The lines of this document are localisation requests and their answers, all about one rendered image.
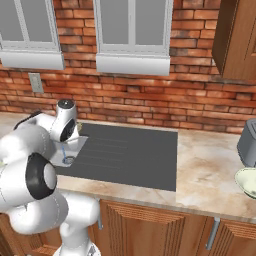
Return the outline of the grey toaster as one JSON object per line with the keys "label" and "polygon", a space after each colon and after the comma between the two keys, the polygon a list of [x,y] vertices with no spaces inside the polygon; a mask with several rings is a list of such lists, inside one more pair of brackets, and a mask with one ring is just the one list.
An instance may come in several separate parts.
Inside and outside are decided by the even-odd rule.
{"label": "grey toaster", "polygon": [[246,121],[237,150],[246,167],[256,167],[256,118]]}

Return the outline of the white framed window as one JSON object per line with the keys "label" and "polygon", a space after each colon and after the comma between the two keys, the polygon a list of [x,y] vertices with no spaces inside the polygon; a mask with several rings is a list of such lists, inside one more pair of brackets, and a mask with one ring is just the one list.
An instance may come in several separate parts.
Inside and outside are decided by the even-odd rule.
{"label": "white framed window", "polygon": [[53,0],[0,0],[4,67],[64,70]]}
{"label": "white framed window", "polygon": [[93,0],[96,70],[168,76],[174,0]]}

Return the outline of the brown wooden wall cupboard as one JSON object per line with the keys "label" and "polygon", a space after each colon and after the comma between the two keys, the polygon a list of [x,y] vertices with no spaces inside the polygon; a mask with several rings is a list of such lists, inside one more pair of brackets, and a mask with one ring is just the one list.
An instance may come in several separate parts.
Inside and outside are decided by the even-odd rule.
{"label": "brown wooden wall cupboard", "polygon": [[224,79],[256,80],[256,0],[221,0],[212,56]]}

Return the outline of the dark grey sink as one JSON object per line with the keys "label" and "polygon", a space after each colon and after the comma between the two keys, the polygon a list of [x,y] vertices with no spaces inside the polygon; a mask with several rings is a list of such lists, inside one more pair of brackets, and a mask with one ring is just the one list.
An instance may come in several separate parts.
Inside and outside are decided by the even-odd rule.
{"label": "dark grey sink", "polygon": [[57,145],[59,175],[176,190],[176,131],[85,123],[78,148]]}

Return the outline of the brown wooden cupboard door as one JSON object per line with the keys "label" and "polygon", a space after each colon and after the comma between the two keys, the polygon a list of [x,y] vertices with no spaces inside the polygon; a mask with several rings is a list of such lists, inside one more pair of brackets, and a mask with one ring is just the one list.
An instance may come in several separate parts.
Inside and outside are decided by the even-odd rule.
{"label": "brown wooden cupboard door", "polygon": [[256,256],[256,224],[220,219],[208,256]]}
{"label": "brown wooden cupboard door", "polygon": [[205,216],[101,200],[89,228],[102,256],[208,256]]}
{"label": "brown wooden cupboard door", "polygon": [[58,228],[21,235],[12,229],[9,217],[0,214],[0,256],[53,256],[61,243]]}

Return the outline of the pale green bowl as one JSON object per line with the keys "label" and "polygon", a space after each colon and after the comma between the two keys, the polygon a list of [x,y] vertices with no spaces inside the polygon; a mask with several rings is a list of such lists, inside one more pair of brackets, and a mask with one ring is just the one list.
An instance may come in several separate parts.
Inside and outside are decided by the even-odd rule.
{"label": "pale green bowl", "polygon": [[256,168],[242,168],[235,174],[235,182],[250,198],[256,199]]}

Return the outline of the grey wall socket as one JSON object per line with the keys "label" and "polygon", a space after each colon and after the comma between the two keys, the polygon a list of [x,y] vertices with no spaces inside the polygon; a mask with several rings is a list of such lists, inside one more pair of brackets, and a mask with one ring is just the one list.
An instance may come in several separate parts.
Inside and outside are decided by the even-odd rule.
{"label": "grey wall socket", "polygon": [[43,93],[43,85],[39,73],[29,73],[30,84],[34,93]]}

